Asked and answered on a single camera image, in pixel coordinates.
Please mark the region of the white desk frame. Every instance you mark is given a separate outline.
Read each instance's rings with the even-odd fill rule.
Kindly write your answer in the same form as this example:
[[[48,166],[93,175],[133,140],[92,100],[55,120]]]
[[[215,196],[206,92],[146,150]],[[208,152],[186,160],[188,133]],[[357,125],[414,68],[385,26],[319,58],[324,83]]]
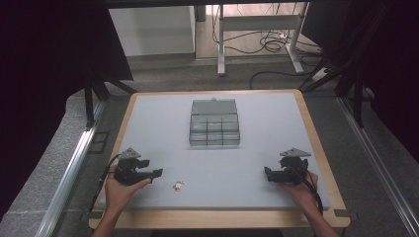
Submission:
[[[223,5],[219,5],[218,20],[218,54],[217,74],[225,75],[225,53],[224,33],[238,31],[269,31],[269,30],[290,30],[293,31],[292,41],[286,44],[288,56],[293,64],[297,75],[302,75],[304,70],[296,56],[295,46],[302,28],[308,3],[304,2],[297,15],[275,15],[275,16],[240,16],[225,17]]]

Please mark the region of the white power strip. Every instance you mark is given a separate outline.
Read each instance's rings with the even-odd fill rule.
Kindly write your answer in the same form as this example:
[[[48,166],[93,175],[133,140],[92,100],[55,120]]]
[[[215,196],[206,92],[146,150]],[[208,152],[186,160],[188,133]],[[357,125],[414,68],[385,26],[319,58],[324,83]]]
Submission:
[[[329,68],[323,67],[313,75],[312,80],[318,81],[322,79],[323,77],[325,77],[329,72],[330,72]]]

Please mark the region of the person's left hand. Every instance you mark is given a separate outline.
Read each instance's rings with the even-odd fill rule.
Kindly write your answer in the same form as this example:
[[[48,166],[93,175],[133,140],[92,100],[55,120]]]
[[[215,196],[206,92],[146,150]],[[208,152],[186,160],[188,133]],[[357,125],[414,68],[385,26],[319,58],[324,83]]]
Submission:
[[[125,186],[115,179],[113,172],[109,172],[105,184],[106,210],[122,211],[133,195],[150,183],[151,180],[146,179],[134,185]]]

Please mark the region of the person's right hand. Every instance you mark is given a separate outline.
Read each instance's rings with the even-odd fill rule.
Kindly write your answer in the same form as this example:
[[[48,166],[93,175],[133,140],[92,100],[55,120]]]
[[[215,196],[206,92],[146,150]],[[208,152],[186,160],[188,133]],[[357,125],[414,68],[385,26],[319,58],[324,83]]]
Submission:
[[[306,184],[301,183],[298,186],[280,184],[280,187],[291,195],[294,203],[307,218],[320,216],[314,194]]]

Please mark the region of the dark curtain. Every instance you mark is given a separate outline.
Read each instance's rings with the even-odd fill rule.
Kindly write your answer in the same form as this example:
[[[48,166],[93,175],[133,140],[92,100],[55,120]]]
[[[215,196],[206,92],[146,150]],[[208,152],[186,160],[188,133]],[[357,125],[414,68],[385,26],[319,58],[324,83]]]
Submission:
[[[353,33],[379,0],[315,0],[302,34],[341,66],[351,56]],[[419,162],[419,0],[381,0],[386,12],[362,60],[363,86],[372,109]]]
[[[67,99],[128,80],[110,12],[79,0],[0,0],[0,220],[42,158]]]

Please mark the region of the grey table mat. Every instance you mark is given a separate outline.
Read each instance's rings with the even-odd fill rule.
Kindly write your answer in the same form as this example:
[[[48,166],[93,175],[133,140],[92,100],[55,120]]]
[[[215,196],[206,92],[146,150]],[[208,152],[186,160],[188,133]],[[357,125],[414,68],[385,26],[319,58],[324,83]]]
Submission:
[[[137,209],[285,209],[290,195],[267,180],[264,168],[280,169],[280,153],[297,148],[310,153],[308,169],[319,171],[297,91],[234,93],[240,125],[235,147],[196,147],[189,142],[196,94],[136,94],[126,111],[118,151],[131,147],[150,160],[161,177],[138,191]],[[173,190],[177,181],[186,184]]]

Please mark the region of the metal floor rail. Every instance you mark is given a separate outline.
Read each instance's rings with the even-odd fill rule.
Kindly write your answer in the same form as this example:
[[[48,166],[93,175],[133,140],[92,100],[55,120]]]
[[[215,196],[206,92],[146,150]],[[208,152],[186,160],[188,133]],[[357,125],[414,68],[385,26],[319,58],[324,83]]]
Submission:
[[[405,226],[410,237],[419,237],[419,218],[412,209],[405,195],[401,192],[396,182],[392,179],[390,173],[377,153],[376,148],[368,137],[366,131],[361,128],[352,116],[352,108],[350,103],[345,98],[337,98],[337,102],[341,107],[350,127],[353,129],[355,135],[359,139],[369,161],[375,170],[379,181],[395,210]]]
[[[64,210],[67,199],[70,196],[73,185],[77,179],[78,173],[82,167],[88,147],[96,133],[99,120],[102,117],[103,110],[106,107],[106,102],[99,102],[93,111],[93,125],[86,128],[72,154],[72,157],[67,165],[67,168],[60,180],[56,192],[48,206],[48,209],[43,216],[39,229],[35,237],[51,237],[53,231],[58,223],[59,217]]]

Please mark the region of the wooden table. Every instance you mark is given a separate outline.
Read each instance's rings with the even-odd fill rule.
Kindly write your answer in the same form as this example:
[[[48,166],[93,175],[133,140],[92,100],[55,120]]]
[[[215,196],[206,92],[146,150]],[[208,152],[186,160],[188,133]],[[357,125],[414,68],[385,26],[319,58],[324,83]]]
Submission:
[[[136,94],[196,94],[198,100],[212,98],[232,99],[234,93],[245,91],[219,92],[180,92],[180,93],[136,93]],[[318,157],[319,171],[314,173],[319,178],[318,192],[325,210],[325,219],[334,227],[346,227],[350,217],[341,198],[333,173],[326,159],[316,129],[311,120],[304,98],[300,103],[303,120],[308,127],[308,135],[313,144],[314,153]],[[120,145],[121,129],[114,147],[115,152]],[[130,205],[123,211],[117,222],[120,229],[221,229],[221,228],[294,228],[305,227],[308,222],[299,208],[294,205],[285,209],[137,209]]]

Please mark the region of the black metal stand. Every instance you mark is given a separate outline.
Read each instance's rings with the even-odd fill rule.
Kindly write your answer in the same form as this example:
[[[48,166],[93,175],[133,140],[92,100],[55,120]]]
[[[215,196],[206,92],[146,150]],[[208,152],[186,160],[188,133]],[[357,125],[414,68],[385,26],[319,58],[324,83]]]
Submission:
[[[106,86],[106,82],[111,83],[123,91],[134,94],[136,90],[129,85],[123,83],[121,80],[111,78],[104,73],[96,73],[92,69],[86,70],[86,77],[84,80],[84,96],[85,96],[85,111],[86,111],[86,129],[90,130],[95,123],[93,96],[96,96],[101,102],[107,101],[110,98],[110,92]]]
[[[372,7],[367,18],[358,26],[353,33],[352,43],[356,43],[351,52],[351,56],[341,66],[335,68],[332,72],[326,74],[319,80],[308,86],[305,84],[311,80],[323,65],[327,64],[328,59],[322,58],[316,65],[315,69],[298,87],[302,93],[312,92],[327,82],[341,77],[334,89],[337,97],[346,97],[350,89],[354,89],[353,99],[353,119],[356,124],[363,128],[362,121],[362,102],[363,102],[363,79],[361,77],[362,60],[366,55],[368,46],[371,44],[374,34],[382,20],[382,16],[386,12],[385,4],[379,0],[375,7]]]

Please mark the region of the dark floor plate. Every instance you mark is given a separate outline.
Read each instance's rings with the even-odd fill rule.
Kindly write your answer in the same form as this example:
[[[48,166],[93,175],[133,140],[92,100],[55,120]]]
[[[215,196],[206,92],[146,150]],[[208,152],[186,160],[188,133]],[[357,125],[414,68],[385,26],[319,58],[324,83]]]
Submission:
[[[105,151],[109,133],[101,131],[94,134],[88,149],[89,154],[102,154]]]

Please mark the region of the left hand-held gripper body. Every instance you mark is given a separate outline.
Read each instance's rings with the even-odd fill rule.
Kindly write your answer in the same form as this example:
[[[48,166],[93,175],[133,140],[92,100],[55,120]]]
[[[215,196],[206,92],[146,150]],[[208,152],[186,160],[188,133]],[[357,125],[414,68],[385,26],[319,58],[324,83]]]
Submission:
[[[121,154],[114,177],[122,185],[131,186],[146,180],[146,172],[139,172],[137,168],[141,155],[132,148],[128,148]]]

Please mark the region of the clear plastic compartment box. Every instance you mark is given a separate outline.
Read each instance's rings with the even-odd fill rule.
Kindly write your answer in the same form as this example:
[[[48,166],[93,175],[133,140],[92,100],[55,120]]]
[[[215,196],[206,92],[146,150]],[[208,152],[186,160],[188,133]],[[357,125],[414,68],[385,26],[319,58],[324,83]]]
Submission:
[[[240,125],[235,100],[193,100],[189,141],[192,146],[239,145]]]

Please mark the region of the white cabinet panel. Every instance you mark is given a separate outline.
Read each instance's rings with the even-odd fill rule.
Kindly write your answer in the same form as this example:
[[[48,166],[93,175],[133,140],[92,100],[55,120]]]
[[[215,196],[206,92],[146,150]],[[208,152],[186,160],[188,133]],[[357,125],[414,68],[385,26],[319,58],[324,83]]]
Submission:
[[[111,9],[126,56],[194,53],[192,6]]]

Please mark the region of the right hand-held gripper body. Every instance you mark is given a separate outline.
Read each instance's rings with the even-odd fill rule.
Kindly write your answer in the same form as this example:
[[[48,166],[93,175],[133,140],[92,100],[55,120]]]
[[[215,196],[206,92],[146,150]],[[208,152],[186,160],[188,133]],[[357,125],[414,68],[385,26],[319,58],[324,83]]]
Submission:
[[[281,166],[281,183],[299,185],[307,177],[307,157],[310,156],[310,153],[297,148],[291,148],[287,151],[281,152],[280,155],[282,156],[282,159],[285,157],[290,158],[290,164],[287,167]]]

